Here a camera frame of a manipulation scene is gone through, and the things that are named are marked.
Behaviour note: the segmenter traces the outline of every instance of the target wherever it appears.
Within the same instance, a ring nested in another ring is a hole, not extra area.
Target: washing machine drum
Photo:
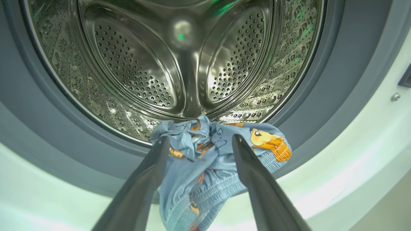
[[[28,2],[58,85],[118,135],[146,143],[162,120],[265,122],[302,81],[324,3]]]
[[[407,9],[392,5],[3,0],[0,141],[113,196],[163,120],[268,122],[293,149],[283,176],[332,142],[382,81],[409,29]],[[385,27],[389,15],[397,27]],[[389,46],[377,46],[385,34]]]

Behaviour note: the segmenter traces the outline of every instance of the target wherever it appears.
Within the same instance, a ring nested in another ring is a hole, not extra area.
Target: white washing machine body
[[[390,15],[402,6],[401,1],[393,1]],[[385,28],[397,26],[388,17]],[[411,169],[411,92],[398,86],[411,63],[411,32],[405,34],[387,74],[354,120],[317,155],[277,179],[313,230],[350,229]],[[382,71],[382,66],[376,68],[372,62],[384,55],[380,48],[390,46],[389,36],[383,33],[379,39],[364,75]],[[353,92],[361,90],[361,84],[360,80]],[[394,101],[392,96],[396,93],[401,97]],[[347,101],[355,100],[350,97],[355,95],[351,94]],[[344,104],[339,110],[346,110]],[[12,134],[15,126],[25,126],[1,102],[0,111],[2,133]],[[326,124],[337,124],[338,120],[338,116],[333,116]],[[31,139],[31,133],[35,134],[27,129],[13,139],[24,149],[24,140]],[[299,147],[300,152],[307,145],[315,145],[316,139],[308,139]],[[41,137],[36,145],[59,152]],[[93,181],[91,174],[84,178]],[[111,201],[110,196],[68,183],[34,165],[32,159],[23,158],[8,141],[0,145],[0,185],[2,230],[90,230]],[[239,229],[256,230],[247,193],[229,199],[209,228]],[[147,230],[164,230],[156,204],[151,207]]]

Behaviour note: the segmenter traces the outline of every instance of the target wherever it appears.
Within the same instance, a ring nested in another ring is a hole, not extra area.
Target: blue cloth with cartoon print
[[[231,139],[242,135],[271,172],[291,157],[284,135],[269,124],[210,122],[206,116],[189,122],[160,123],[151,134],[170,139],[160,194],[160,215],[168,231],[205,231],[224,202],[246,189],[237,175]]]

